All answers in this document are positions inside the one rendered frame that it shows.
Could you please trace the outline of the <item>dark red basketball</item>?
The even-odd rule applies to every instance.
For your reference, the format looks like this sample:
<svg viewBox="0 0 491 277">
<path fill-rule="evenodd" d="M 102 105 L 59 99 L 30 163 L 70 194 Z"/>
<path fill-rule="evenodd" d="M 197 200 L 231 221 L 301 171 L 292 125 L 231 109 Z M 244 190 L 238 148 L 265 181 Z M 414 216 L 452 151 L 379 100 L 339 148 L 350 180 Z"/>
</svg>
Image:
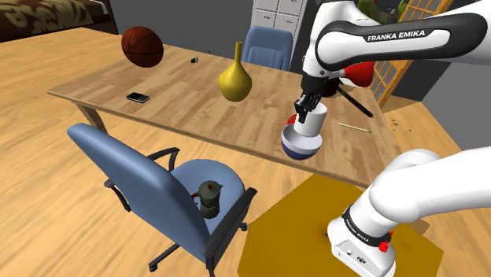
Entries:
<svg viewBox="0 0 491 277">
<path fill-rule="evenodd" d="M 158 65 L 164 56 L 164 47 L 159 36 L 142 26 L 134 26 L 125 31 L 121 39 L 121 49 L 131 63 L 142 68 Z"/>
</svg>

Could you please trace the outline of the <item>yellow long-necked vase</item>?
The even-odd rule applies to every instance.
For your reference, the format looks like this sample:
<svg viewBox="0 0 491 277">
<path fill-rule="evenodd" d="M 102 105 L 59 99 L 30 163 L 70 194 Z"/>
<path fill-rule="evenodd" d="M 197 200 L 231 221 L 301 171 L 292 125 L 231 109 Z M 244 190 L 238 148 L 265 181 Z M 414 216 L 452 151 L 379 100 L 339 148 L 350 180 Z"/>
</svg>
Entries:
<svg viewBox="0 0 491 277">
<path fill-rule="evenodd" d="M 252 78 L 242 66 L 242 42 L 236 42 L 234 61 L 219 77 L 221 94 L 231 102 L 244 100 L 252 88 Z"/>
</svg>

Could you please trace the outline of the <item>black smartphone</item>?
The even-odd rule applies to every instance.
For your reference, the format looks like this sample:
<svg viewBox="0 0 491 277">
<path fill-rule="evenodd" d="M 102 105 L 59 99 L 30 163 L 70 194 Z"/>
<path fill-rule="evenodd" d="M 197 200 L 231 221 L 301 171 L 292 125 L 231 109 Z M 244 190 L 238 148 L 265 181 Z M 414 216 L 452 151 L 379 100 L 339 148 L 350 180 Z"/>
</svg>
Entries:
<svg viewBox="0 0 491 277">
<path fill-rule="evenodd" d="M 140 94 L 138 92 L 131 92 L 125 98 L 129 101 L 133 101 L 137 103 L 145 103 L 150 99 L 148 95 Z"/>
</svg>

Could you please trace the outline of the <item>white cabinet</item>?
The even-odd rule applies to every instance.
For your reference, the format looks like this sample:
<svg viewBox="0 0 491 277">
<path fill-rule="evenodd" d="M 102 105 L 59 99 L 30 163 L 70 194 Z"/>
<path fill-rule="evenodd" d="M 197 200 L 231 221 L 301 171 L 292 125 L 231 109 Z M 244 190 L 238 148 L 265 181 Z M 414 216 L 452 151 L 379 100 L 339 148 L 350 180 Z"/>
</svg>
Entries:
<svg viewBox="0 0 491 277">
<path fill-rule="evenodd" d="M 253 0 L 251 25 L 289 31 L 296 41 L 308 0 Z"/>
</svg>

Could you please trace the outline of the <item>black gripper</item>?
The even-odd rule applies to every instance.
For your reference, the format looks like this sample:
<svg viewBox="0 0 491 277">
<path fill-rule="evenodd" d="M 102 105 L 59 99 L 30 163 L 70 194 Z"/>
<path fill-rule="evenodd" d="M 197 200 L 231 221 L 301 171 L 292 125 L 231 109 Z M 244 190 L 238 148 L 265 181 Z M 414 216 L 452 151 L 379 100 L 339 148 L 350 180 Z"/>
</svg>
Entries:
<svg viewBox="0 0 491 277">
<path fill-rule="evenodd" d="M 305 122 L 308 112 L 311 112 L 322 98 L 322 89 L 325 84 L 324 77 L 314 77 L 304 74 L 301 80 L 302 94 L 297 99 L 294 107 L 297 113 L 297 120 L 300 124 Z"/>
</svg>

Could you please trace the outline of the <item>wooden table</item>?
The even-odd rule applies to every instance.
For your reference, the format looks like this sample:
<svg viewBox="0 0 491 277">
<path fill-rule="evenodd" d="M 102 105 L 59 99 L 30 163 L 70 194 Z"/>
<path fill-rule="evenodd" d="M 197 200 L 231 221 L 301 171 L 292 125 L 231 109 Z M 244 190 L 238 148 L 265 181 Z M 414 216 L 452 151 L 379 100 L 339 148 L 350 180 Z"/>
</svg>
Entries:
<svg viewBox="0 0 491 277">
<path fill-rule="evenodd" d="M 194 57 L 198 62 L 190 63 Z M 155 67 L 140 68 L 124 59 L 50 88 L 49 94 L 75 103 L 97 128 L 103 128 L 100 112 L 106 112 L 362 187 L 370 185 L 400 153 L 373 94 L 368 89 L 346 87 L 345 92 L 373 117 L 344 96 L 327 98 L 319 151 L 303 161 L 289 158 L 282 149 L 281 136 L 301 95 L 301 76 L 245 64 L 252 89 L 243 101 L 229 102 L 220 93 L 219 77 L 230 65 L 231 60 L 225 57 L 166 46 Z M 131 92 L 150 99 L 145 103 L 129 101 L 125 97 Z"/>
</svg>

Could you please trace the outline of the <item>bed with brown patterned cover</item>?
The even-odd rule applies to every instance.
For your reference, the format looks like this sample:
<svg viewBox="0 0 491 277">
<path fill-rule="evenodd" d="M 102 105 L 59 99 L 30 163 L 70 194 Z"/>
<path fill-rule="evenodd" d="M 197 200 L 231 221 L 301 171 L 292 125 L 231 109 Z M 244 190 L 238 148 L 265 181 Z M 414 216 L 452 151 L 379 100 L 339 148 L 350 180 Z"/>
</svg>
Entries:
<svg viewBox="0 0 491 277">
<path fill-rule="evenodd" d="M 117 33 L 109 0 L 0 0 L 0 42 L 99 24 Z"/>
</svg>

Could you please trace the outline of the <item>thin beige stick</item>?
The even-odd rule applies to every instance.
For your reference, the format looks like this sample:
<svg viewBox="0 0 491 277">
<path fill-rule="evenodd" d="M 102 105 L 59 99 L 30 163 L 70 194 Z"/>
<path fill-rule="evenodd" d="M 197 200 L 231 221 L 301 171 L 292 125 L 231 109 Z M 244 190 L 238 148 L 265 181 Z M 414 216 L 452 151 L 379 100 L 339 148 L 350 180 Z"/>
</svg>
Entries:
<svg viewBox="0 0 491 277">
<path fill-rule="evenodd" d="M 367 132 L 367 133 L 371 133 L 370 130 L 365 129 L 365 128 L 361 128 L 361 127 L 355 127 L 355 126 L 352 126 L 352 125 L 343 124 L 343 123 L 339 123 L 339 122 L 337 122 L 337 125 L 342 126 L 342 127 L 351 128 L 351 129 L 358 130 L 358 131 L 364 131 L 364 132 Z"/>
</svg>

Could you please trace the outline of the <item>dark grey moka pot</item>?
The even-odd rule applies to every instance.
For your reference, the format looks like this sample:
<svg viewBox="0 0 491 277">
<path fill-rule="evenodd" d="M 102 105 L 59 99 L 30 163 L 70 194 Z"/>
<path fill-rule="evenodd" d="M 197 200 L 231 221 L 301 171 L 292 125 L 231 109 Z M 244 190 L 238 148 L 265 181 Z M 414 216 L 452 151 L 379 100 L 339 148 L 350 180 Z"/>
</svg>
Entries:
<svg viewBox="0 0 491 277">
<path fill-rule="evenodd" d="M 198 191 L 191 195 L 192 198 L 199 197 L 200 212 L 206 219 L 215 218 L 220 212 L 220 191 L 223 185 L 216 181 L 204 181 Z"/>
</svg>

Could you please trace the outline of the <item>red desk lamp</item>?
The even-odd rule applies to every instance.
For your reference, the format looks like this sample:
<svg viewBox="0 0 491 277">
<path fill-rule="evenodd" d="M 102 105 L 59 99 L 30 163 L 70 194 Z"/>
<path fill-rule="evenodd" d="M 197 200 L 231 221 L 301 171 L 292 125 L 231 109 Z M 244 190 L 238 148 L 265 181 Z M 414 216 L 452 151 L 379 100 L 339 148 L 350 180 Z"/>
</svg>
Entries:
<svg viewBox="0 0 491 277">
<path fill-rule="evenodd" d="M 365 115 L 373 117 L 373 114 L 369 110 L 340 88 L 341 78 L 346 78 L 359 87 L 368 87 L 373 80 L 373 74 L 374 63 L 372 61 L 350 65 L 339 72 L 335 72 L 331 78 L 325 80 L 323 89 L 321 90 L 321 96 L 328 98 L 339 92 Z"/>
</svg>

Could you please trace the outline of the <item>green plant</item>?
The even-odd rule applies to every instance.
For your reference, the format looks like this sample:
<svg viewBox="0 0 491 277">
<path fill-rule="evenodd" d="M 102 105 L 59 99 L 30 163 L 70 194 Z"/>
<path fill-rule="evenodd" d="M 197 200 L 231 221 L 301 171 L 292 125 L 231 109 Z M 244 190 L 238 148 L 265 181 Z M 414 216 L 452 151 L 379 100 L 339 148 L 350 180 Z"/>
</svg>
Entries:
<svg viewBox="0 0 491 277">
<path fill-rule="evenodd" d="M 382 13 L 377 6 L 378 0 L 358 0 L 357 8 L 372 20 L 380 24 L 392 24 L 399 21 L 402 13 L 406 10 L 407 2 L 405 0 L 397 1 L 397 8 L 389 8 L 388 13 Z"/>
</svg>

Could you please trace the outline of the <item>ochre yellow robot stand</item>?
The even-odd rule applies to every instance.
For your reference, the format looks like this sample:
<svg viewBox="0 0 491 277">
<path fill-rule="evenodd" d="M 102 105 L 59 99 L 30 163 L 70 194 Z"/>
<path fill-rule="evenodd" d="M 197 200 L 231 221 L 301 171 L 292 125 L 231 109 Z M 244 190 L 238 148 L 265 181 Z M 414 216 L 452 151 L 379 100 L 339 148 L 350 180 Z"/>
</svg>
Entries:
<svg viewBox="0 0 491 277">
<path fill-rule="evenodd" d="M 327 226 L 360 195 L 351 184 L 313 175 L 250 226 L 240 277 L 359 277 L 333 256 Z M 394 277 L 436 277 L 443 252 L 406 224 L 395 228 Z"/>
</svg>

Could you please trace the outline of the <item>wooden lattice screen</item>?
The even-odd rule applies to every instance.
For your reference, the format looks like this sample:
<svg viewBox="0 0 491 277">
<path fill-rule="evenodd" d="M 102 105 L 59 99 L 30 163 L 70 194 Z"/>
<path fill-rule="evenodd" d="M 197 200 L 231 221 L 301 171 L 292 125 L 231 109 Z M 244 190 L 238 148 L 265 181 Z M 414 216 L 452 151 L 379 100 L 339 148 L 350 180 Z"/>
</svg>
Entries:
<svg viewBox="0 0 491 277">
<path fill-rule="evenodd" d="M 420 20 L 447 11 L 452 0 L 401 0 L 403 12 L 399 9 L 398 21 Z M 378 105 L 382 108 L 413 60 L 376 61 L 374 78 L 369 86 Z"/>
</svg>

